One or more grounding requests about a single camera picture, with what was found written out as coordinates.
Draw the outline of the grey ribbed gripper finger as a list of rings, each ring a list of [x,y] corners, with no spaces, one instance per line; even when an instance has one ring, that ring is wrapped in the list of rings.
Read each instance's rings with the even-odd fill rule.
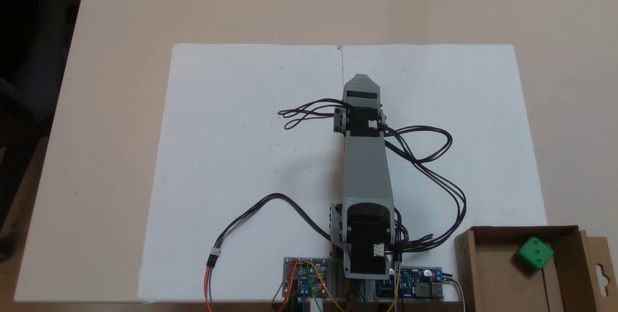
[[[344,85],[344,91],[379,93],[380,86],[366,74],[356,74]]]

